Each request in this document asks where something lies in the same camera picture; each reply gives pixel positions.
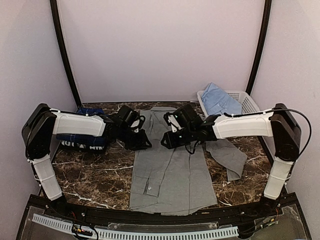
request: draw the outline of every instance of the white laundry basket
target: white laundry basket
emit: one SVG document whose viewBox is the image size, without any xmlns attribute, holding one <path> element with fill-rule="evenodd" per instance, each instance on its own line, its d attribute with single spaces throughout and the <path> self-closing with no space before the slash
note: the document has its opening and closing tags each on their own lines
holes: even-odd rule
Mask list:
<svg viewBox="0 0 320 240">
<path fill-rule="evenodd" d="M 255 101 L 245 92 L 245 91 L 236 91 L 236 90 L 226 90 L 226 93 L 230 95 L 230 97 L 234 98 L 237 100 L 239 103 L 242 105 L 242 113 L 243 114 L 248 114 L 248 113 L 255 113 L 259 112 L 260 109 L 255 103 Z M 200 103 L 200 106 L 202 108 L 202 111 L 204 115 L 207 117 L 208 113 L 205 109 L 204 103 L 202 102 L 202 94 L 204 91 L 198 91 L 197 92 L 197 97 Z"/>
</svg>

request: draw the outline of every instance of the lavender wall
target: lavender wall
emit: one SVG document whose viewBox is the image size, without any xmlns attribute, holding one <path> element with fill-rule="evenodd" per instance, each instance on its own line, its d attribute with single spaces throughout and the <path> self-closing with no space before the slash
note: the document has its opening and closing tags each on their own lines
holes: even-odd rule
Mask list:
<svg viewBox="0 0 320 240">
<path fill-rule="evenodd" d="M 189 101 L 244 90 L 264 0 L 60 0 L 84 102 Z"/>
<path fill-rule="evenodd" d="M 39 103 L 76 109 L 48 0 L 4 0 L 0 7 L 0 239 L 16 239 L 31 193 L 39 190 L 21 128 Z"/>
<path fill-rule="evenodd" d="M 287 189 L 296 192 L 314 239 L 320 236 L 320 1 L 274 0 L 253 98 L 261 109 L 284 103 L 308 116 L 309 147 L 294 167 Z M 308 125 L 302 127 L 304 145 Z"/>
</svg>

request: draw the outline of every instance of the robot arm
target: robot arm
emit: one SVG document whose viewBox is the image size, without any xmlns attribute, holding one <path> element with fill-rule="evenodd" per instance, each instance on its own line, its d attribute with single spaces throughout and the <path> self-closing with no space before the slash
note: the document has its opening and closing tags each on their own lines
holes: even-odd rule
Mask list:
<svg viewBox="0 0 320 240">
<path fill-rule="evenodd" d="M 42 103 L 32 113 L 24 127 L 22 137 L 25 155 L 32 164 L 35 178 L 40 182 L 46 196 L 56 200 L 63 194 L 58 184 L 50 158 L 52 135 L 81 134 L 108 140 L 119 139 L 129 150 L 142 150 L 152 145 L 143 129 L 145 119 L 128 106 L 112 115 L 79 115 L 51 109 Z"/>
<path fill-rule="evenodd" d="M 267 136 L 275 143 L 274 163 L 264 190 L 266 198 L 279 197 L 300 153 L 301 128 L 284 104 L 261 112 L 239 115 L 210 115 L 205 120 L 188 104 L 164 119 L 172 131 L 164 134 L 161 144 L 168 149 L 193 141 L 216 141 L 229 137 Z"/>
</svg>

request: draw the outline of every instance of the curved black pole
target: curved black pole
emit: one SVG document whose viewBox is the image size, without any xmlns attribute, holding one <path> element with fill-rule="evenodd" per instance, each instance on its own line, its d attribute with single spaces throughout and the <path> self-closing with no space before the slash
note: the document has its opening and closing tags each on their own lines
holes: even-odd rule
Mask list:
<svg viewBox="0 0 320 240">
<path fill-rule="evenodd" d="M 65 41 L 64 41 L 64 36 L 62 33 L 60 18 L 59 18 L 57 0 L 50 0 L 50 5 L 51 5 L 51 12 L 52 12 L 52 18 L 53 18 L 56 39 L 58 41 L 64 70 L 65 70 L 66 76 L 68 78 L 68 82 L 69 82 L 69 85 L 70 85 L 70 88 L 72 91 L 74 101 L 75 101 L 77 107 L 80 107 L 82 105 L 82 103 L 81 103 L 80 96 L 79 96 L 77 86 L 76 86 L 76 82 L 75 82 L 75 79 L 74 79 L 74 76 L 72 74 L 71 67 L 70 67 L 70 62 L 69 62 L 67 49 L 66 49 L 66 45 L 65 45 Z"/>
<path fill-rule="evenodd" d="M 269 16 L 270 16 L 270 12 L 271 12 L 271 3 L 272 3 L 272 0 L 265 0 L 265 2 L 264 2 L 264 10 L 263 10 L 263 17 L 262 17 L 259 40 L 258 40 L 258 44 L 256 47 L 256 52 L 255 52 L 255 56 L 254 56 L 254 60 L 253 60 L 253 65 L 252 65 L 249 81 L 248 81 L 248 84 L 247 84 L 246 90 L 245 90 L 245 92 L 249 95 L 251 94 L 252 89 L 255 84 L 262 52 L 263 52 L 264 45 L 265 45 L 268 23 L 269 23 Z"/>
</svg>

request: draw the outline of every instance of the marble surface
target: marble surface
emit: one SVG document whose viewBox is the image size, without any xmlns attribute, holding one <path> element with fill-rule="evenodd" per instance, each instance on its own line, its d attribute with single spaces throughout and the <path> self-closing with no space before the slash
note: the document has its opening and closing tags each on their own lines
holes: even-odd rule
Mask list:
<svg viewBox="0 0 320 240">
<path fill-rule="evenodd" d="M 111 114 L 124 104 L 135 110 L 154 106 L 179 108 L 187 102 L 88 103 L 86 108 L 102 108 Z M 202 114 L 200 105 L 192 103 Z M 205 152 L 218 204 L 213 208 L 257 202 L 266 186 L 271 165 L 257 137 L 234 137 L 229 140 L 246 153 L 248 159 L 240 180 L 228 182 L 226 169 Z M 92 154 L 59 148 L 53 169 L 69 203 L 128 210 L 135 153 L 114 143 L 104 154 Z"/>
</svg>

